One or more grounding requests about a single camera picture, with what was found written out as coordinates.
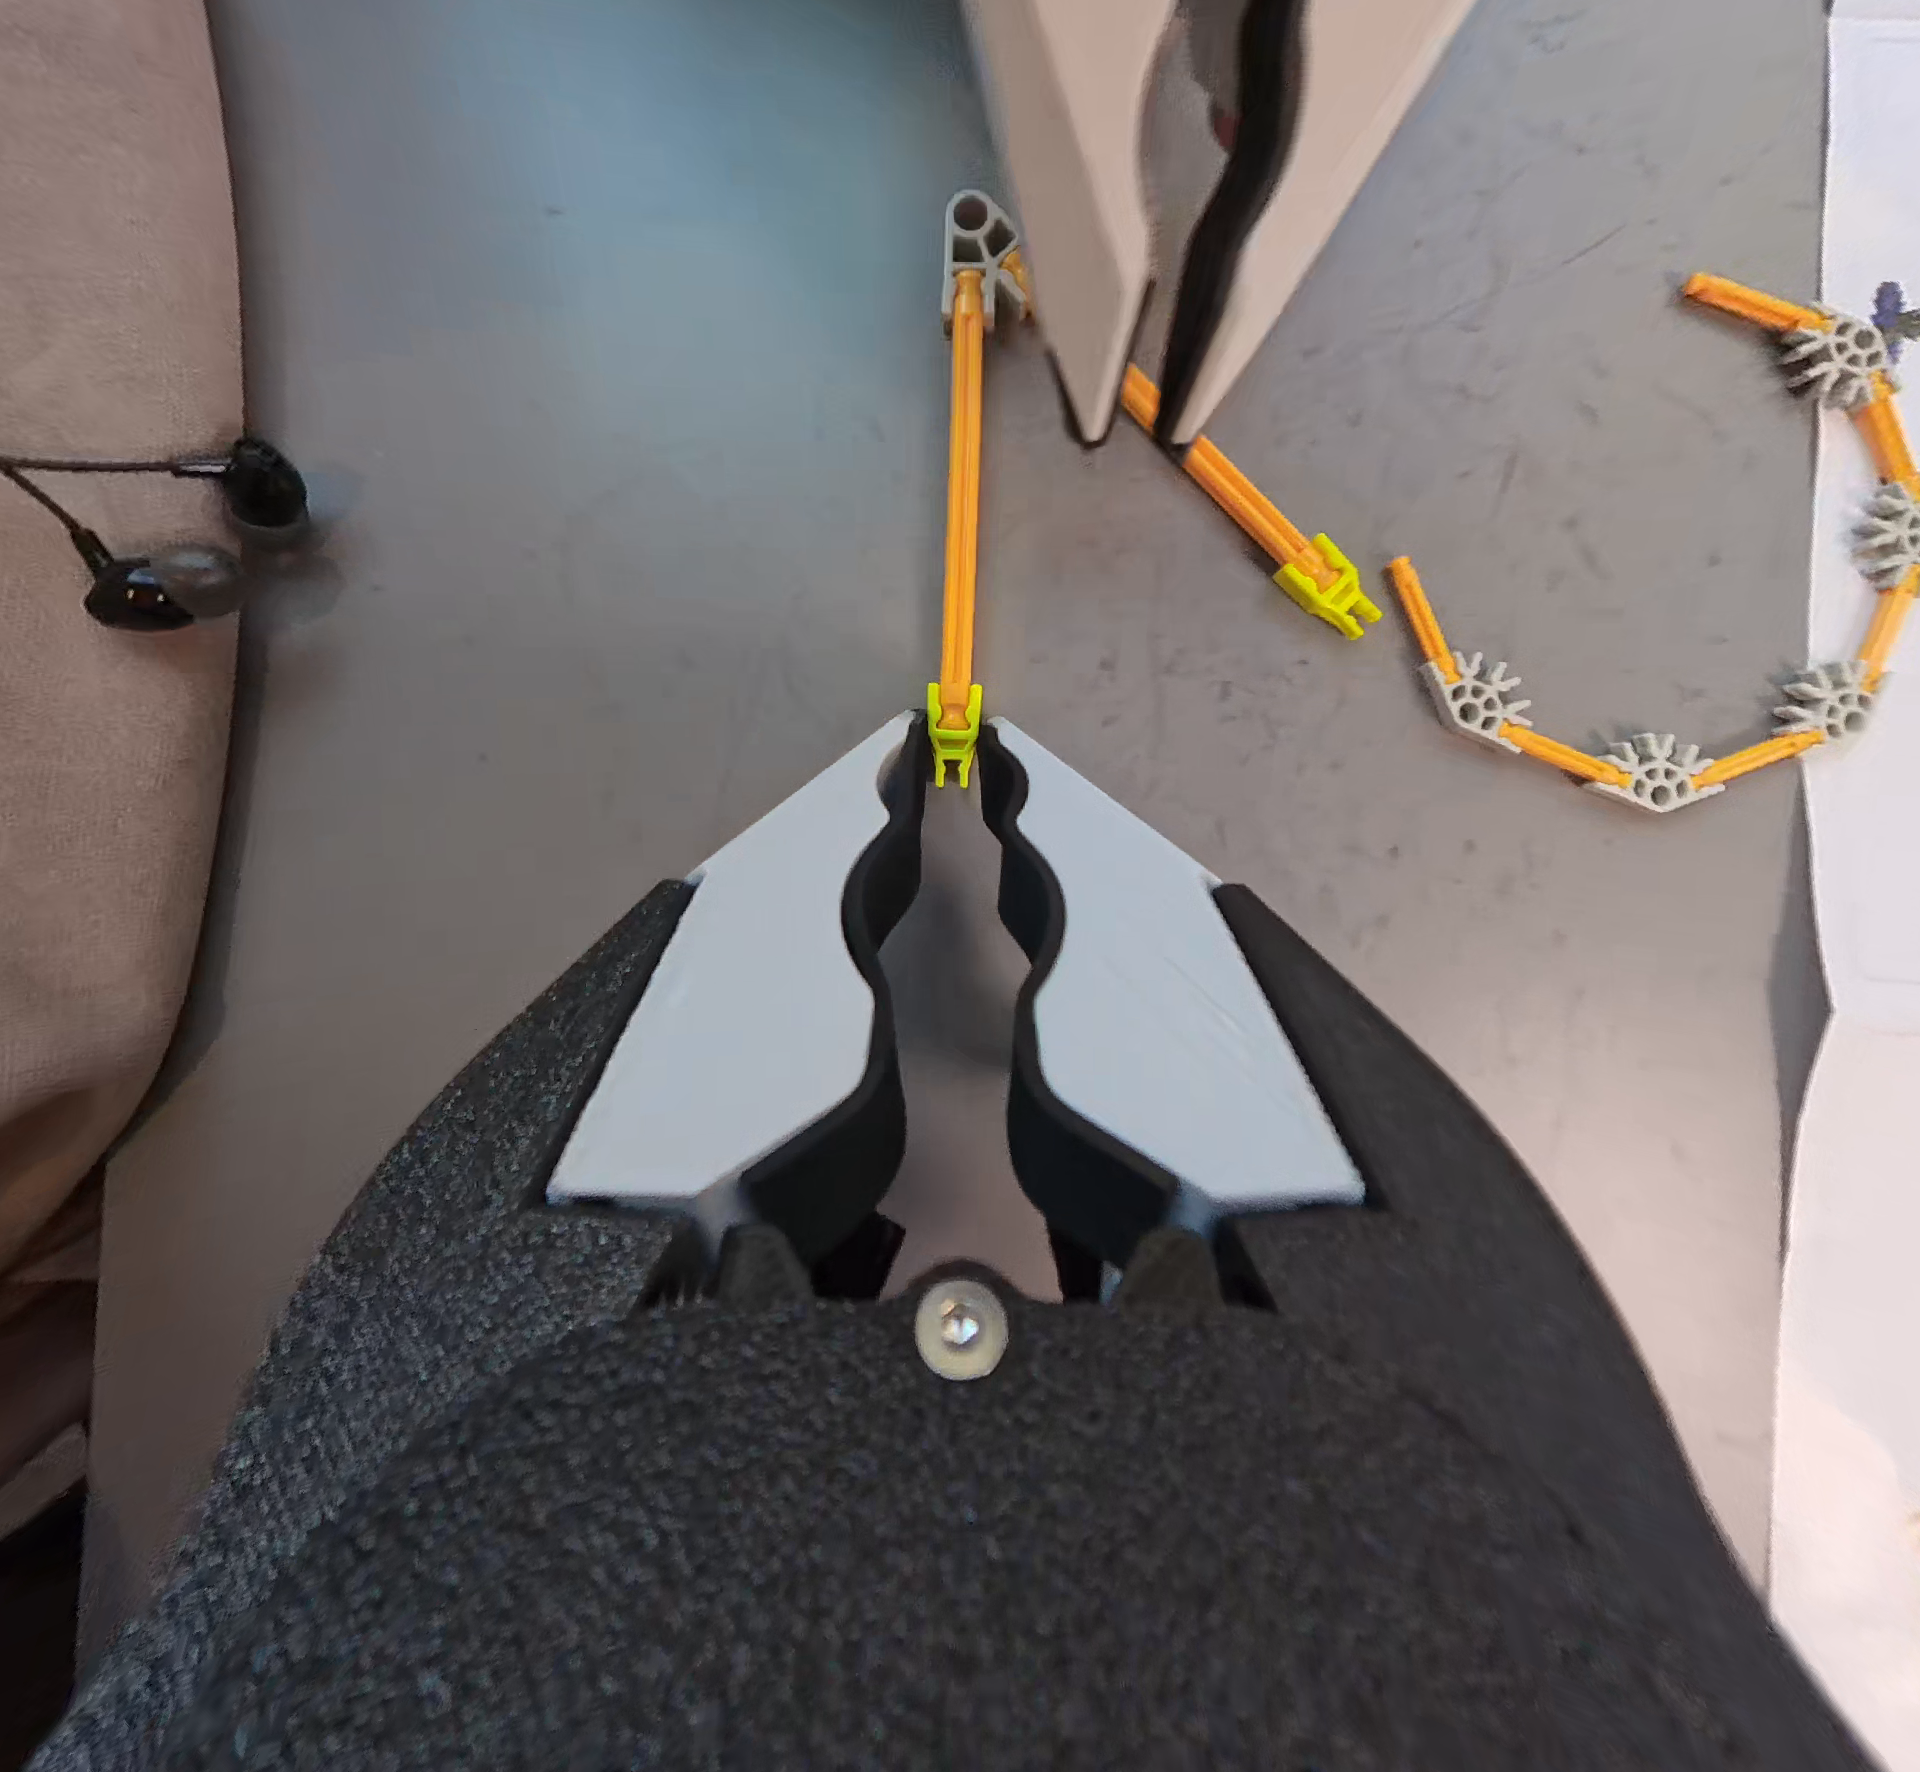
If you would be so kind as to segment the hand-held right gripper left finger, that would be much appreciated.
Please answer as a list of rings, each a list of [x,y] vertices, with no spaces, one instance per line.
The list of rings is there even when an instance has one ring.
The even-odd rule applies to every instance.
[[[633,975],[542,1187],[547,1207],[677,1220],[717,1269],[779,1232],[828,1300],[875,1300],[904,1232],[905,1148],[880,951],[921,889],[923,717],[904,711],[662,885]]]

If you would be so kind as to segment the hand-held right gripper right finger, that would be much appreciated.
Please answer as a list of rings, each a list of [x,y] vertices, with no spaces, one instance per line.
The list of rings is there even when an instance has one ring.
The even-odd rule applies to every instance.
[[[1275,916],[1008,717],[982,733],[979,789],[1025,960],[1006,1143],[1062,1300],[1112,1300],[1174,1232],[1233,1303],[1265,1303],[1240,1220],[1369,1204],[1247,946]]]

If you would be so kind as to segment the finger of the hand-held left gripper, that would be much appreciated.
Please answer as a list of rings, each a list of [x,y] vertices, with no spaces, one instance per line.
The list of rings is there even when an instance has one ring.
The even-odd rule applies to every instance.
[[[1160,441],[1193,441],[1258,355],[1476,0],[1198,0],[1231,145],[1183,246]]]
[[[1105,441],[1155,278],[1141,125],[1178,0],[961,0],[1077,441]]]

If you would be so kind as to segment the grey wedge connector piece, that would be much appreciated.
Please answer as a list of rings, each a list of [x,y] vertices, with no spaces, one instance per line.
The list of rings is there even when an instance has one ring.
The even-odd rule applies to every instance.
[[[1033,282],[1027,269],[1021,231],[1012,214],[991,194],[961,188],[947,201],[945,214],[945,272],[940,286],[940,318],[948,328],[958,311],[959,278],[972,275],[979,282],[979,309],[987,330],[997,326],[1001,305],[1015,322],[1033,315]]]

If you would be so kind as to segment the long yellow rod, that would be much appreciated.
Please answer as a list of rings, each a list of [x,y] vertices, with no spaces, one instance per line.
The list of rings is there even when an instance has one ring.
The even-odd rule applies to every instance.
[[[1122,374],[1119,404],[1148,436],[1158,432],[1160,390],[1134,364],[1126,364]],[[1186,446],[1176,454],[1176,462],[1186,477],[1198,483],[1268,560],[1275,562],[1275,566],[1305,548],[1307,536],[1302,533],[1293,520],[1289,520],[1261,493],[1261,489],[1238,470],[1238,466],[1226,459],[1212,441],[1188,441]]]
[[[965,727],[972,698],[985,384],[984,297],[982,272],[958,272],[948,315],[947,538],[938,668],[940,727]]]

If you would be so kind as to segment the white building instruction sheet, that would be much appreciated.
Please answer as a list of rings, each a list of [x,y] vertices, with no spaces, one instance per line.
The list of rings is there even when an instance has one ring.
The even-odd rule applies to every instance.
[[[1820,291],[1916,297],[1917,0],[1831,0]],[[1806,764],[1831,1015],[1792,1150],[1772,1615],[1883,1767],[1917,1761],[1917,668]]]

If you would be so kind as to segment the black wired earphones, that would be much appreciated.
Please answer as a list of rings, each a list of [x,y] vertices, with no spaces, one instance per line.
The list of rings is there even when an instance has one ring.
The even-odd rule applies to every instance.
[[[149,554],[118,554],[35,479],[36,470],[205,479],[218,489],[233,533],[269,554],[300,551],[312,533],[313,516],[300,468],[260,436],[239,436],[218,456],[2,456],[3,479],[61,524],[82,560],[88,572],[85,610],[111,631],[172,632],[232,616],[249,593],[249,566],[227,547],[200,539]]]

